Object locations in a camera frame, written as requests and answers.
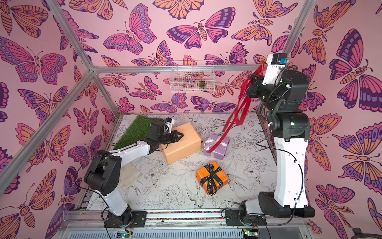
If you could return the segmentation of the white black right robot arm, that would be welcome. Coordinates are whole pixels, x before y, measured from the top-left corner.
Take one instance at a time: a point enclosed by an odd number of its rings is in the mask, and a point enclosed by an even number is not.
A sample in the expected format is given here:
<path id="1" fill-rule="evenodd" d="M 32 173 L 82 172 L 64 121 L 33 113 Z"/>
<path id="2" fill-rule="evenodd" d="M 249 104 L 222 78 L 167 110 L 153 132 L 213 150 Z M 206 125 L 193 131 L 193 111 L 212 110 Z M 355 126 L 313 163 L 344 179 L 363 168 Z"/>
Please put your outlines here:
<path id="1" fill-rule="evenodd" d="M 315 210 L 305 193 L 304 162 L 310 136 L 308 116 L 299 109 L 310 77 L 282 70 L 267 83 L 265 76 L 252 74 L 246 95 L 259 98 L 267 109 L 266 121 L 277 152 L 276 189 L 260 192 L 258 199 L 243 201 L 239 207 L 244 224 L 266 225 L 266 216 L 275 218 L 312 218 Z"/>

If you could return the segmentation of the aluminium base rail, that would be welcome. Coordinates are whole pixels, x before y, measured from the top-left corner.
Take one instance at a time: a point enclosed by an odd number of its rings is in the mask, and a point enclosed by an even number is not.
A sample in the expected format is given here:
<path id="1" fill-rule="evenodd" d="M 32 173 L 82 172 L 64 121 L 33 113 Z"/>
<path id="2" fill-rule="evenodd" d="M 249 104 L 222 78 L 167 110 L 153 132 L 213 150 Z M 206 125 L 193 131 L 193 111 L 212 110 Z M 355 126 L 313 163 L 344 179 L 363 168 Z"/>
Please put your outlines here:
<path id="1" fill-rule="evenodd" d="M 313 239 L 308 221 L 256 216 L 244 223 L 235 209 L 133 211 L 131 226 L 119 227 L 104 211 L 70 211 L 59 239 Z"/>

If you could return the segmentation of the green artificial grass mat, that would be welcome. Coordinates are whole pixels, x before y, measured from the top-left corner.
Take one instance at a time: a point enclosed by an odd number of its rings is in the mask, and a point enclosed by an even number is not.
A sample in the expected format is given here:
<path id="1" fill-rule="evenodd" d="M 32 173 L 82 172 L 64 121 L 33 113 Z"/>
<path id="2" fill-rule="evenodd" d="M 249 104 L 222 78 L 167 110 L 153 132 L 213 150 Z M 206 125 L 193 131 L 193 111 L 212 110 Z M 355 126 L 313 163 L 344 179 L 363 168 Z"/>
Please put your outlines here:
<path id="1" fill-rule="evenodd" d="M 132 119 L 132 116 L 125 116 L 116 132 L 113 149 L 121 149 L 144 138 L 148 134 L 151 124 L 157 121 L 163 122 L 163 119 L 146 116 L 137 116 Z"/>

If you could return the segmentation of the black printed ribbon bow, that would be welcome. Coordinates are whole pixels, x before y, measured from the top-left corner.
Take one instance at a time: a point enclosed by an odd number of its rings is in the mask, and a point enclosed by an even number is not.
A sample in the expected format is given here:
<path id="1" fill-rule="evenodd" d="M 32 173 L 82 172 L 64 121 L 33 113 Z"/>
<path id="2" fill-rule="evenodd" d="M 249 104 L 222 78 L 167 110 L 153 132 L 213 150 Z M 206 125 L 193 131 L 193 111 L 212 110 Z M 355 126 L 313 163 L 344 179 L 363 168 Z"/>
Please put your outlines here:
<path id="1" fill-rule="evenodd" d="M 218 173 L 221 172 L 222 169 L 220 166 L 215 168 L 212 163 L 205 165 L 204 168 L 207 170 L 208 174 L 199 181 L 199 185 L 203 187 L 207 183 L 207 194 L 213 196 L 218 189 L 224 185 L 223 181 L 218 176 Z"/>

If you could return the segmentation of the red satin ribbon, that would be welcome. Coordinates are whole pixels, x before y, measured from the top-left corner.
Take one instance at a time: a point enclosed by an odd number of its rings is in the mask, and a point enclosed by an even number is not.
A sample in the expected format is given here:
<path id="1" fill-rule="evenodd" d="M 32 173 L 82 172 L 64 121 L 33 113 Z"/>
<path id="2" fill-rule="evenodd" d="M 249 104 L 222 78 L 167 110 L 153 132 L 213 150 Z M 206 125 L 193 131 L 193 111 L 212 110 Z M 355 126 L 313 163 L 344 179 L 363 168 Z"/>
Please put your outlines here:
<path id="1" fill-rule="evenodd" d="M 241 85 L 239 98 L 238 98 L 238 104 L 236 108 L 234 109 L 233 113 L 228 118 L 226 124 L 224 125 L 224 128 L 222 130 L 223 134 L 221 135 L 221 140 L 223 140 L 229 133 L 229 131 L 232 129 L 234 125 L 243 125 L 244 120 L 249 112 L 249 108 L 251 105 L 251 98 L 246 96 L 246 91 L 248 87 L 250 86 L 250 76 L 247 77 L 246 80 Z"/>

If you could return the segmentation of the lilac gift box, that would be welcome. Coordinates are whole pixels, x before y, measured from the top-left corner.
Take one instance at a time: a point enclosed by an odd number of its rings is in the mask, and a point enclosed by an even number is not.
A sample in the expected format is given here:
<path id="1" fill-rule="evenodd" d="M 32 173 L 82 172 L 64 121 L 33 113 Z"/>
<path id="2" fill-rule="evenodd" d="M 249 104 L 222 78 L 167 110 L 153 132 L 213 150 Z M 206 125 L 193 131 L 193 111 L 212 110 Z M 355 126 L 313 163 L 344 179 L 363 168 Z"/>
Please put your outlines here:
<path id="1" fill-rule="evenodd" d="M 204 155 L 214 157 L 215 159 L 224 160 L 228 150 L 228 145 L 230 143 L 230 138 L 225 137 L 221 141 L 220 139 L 220 135 L 211 133 L 208 139 L 204 142 Z"/>

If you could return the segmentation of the white satin ribbon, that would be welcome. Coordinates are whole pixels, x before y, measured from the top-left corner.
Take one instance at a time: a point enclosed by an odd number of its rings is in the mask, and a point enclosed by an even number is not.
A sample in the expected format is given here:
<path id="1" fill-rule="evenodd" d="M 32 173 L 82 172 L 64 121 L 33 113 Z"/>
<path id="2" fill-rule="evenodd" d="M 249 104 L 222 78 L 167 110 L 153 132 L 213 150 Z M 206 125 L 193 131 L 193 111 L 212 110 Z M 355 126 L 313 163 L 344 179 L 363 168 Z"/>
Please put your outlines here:
<path id="1" fill-rule="evenodd" d="M 224 140 L 222 140 L 220 143 L 218 141 L 221 139 L 220 136 L 217 136 L 215 138 L 208 138 L 204 144 L 204 152 L 210 151 L 213 147 L 216 146 L 216 148 L 213 150 L 213 152 L 219 152 L 222 151 L 227 147 L 227 144 Z"/>

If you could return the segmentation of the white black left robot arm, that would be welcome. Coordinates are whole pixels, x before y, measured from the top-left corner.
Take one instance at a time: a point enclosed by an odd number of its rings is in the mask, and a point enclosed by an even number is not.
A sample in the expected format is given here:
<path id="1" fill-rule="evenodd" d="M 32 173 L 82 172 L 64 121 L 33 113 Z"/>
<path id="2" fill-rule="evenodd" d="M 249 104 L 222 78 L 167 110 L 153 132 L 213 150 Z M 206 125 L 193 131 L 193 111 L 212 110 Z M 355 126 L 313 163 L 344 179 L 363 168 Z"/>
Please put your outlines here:
<path id="1" fill-rule="evenodd" d="M 172 129 L 174 123 L 172 118 L 155 121 L 150 125 L 148 134 L 136 143 L 115 151 L 100 150 L 96 153 L 84 181 L 104 200 L 110 223 L 118 227 L 133 224 L 131 208 L 118 188 L 121 169 L 128 163 L 157 151 L 162 144 L 180 141 L 184 134 Z"/>

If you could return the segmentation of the green plant in basket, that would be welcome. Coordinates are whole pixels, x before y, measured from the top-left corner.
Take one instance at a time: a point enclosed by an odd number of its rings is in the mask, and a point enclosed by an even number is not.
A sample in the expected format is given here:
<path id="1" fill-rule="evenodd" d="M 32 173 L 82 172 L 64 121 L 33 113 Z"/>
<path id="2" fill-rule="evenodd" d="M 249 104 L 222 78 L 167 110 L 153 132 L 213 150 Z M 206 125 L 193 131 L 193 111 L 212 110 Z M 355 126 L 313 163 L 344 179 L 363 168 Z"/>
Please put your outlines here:
<path id="1" fill-rule="evenodd" d="M 210 88 L 209 81 L 206 81 L 204 79 L 198 80 L 197 86 L 198 86 L 199 90 L 203 91 L 203 92 L 207 92 Z"/>

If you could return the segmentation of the orange gift box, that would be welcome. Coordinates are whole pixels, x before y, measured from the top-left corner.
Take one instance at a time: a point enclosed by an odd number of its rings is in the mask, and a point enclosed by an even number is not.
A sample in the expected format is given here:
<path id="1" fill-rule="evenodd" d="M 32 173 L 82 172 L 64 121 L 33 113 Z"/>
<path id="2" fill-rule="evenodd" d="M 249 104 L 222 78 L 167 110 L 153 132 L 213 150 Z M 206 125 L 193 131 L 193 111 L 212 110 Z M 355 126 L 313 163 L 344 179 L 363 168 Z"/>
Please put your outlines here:
<path id="1" fill-rule="evenodd" d="M 216 161 L 197 170 L 196 178 L 199 185 L 209 196 L 215 195 L 219 189 L 228 184 L 229 180 L 228 175 Z"/>

